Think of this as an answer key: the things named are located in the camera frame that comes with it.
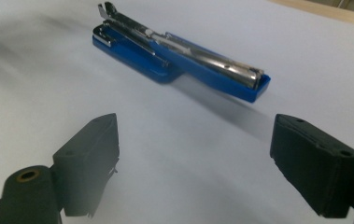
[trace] white surface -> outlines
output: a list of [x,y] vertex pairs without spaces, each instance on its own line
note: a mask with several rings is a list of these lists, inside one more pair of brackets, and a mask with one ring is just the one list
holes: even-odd
[[115,0],[117,9],[273,79],[255,104],[190,76],[159,85],[92,45],[97,1],[0,1],[0,196],[87,122],[117,113],[118,174],[64,223],[352,223],[317,215],[269,157],[276,113],[354,148],[354,25],[261,1]]

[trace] wooden edge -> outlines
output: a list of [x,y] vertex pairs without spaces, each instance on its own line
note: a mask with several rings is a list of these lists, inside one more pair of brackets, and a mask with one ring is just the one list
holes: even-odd
[[337,7],[328,7],[318,3],[308,2],[304,0],[269,0],[286,7],[294,7],[306,12],[317,14],[320,16],[354,23],[354,11],[349,11]]

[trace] blue stapler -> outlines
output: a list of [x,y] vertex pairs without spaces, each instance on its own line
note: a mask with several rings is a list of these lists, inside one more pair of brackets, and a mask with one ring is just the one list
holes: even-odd
[[109,2],[98,8],[105,20],[94,28],[93,44],[159,83],[188,73],[213,89],[252,103],[269,85],[270,77],[259,68],[235,62],[176,35],[158,34],[119,13]]

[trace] white table surface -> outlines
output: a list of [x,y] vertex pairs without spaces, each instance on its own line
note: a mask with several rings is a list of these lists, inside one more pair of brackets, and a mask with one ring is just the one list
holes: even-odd
[[269,156],[277,113],[354,148],[354,24],[266,1],[115,0],[148,27],[271,76],[249,104],[189,75],[159,85],[92,45],[97,1],[0,1],[0,196],[6,178],[117,113],[119,173],[93,219],[64,223],[352,223],[317,217]]

